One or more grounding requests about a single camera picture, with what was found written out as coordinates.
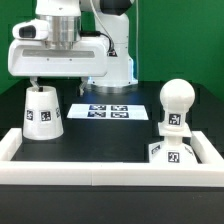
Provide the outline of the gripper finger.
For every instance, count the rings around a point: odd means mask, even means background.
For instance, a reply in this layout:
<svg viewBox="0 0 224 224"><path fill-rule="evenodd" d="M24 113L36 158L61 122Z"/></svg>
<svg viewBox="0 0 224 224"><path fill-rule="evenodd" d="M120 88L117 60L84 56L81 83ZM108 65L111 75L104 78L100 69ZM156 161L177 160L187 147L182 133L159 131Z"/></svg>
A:
<svg viewBox="0 0 224 224"><path fill-rule="evenodd" d="M30 83L32 84L31 90L34 92L42 92L43 87L38 84L38 78L37 77L31 77Z"/></svg>
<svg viewBox="0 0 224 224"><path fill-rule="evenodd" d="M88 77L82 77L81 78L81 83L79 85L79 96L83 96L85 92L85 88L88 84Z"/></svg>

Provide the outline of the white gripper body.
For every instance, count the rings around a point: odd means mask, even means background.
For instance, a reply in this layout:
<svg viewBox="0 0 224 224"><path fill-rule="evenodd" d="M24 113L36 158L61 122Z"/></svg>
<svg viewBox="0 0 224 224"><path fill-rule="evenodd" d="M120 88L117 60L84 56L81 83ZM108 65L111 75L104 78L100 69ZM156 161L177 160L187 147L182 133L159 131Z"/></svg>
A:
<svg viewBox="0 0 224 224"><path fill-rule="evenodd" d="M43 41L15 39L8 53L13 76L101 77L107 73L107 48L101 38L82 38L72 49L48 49Z"/></svg>

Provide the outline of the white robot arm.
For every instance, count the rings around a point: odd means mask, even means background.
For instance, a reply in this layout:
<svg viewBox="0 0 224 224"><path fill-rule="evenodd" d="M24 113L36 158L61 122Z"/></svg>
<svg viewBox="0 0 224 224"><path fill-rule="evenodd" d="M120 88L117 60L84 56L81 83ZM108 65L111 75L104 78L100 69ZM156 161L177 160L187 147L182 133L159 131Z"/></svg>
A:
<svg viewBox="0 0 224 224"><path fill-rule="evenodd" d="M138 85L129 56L135 0L37 0L36 18L12 29L8 70L27 76L79 77L79 92L122 93Z"/></svg>

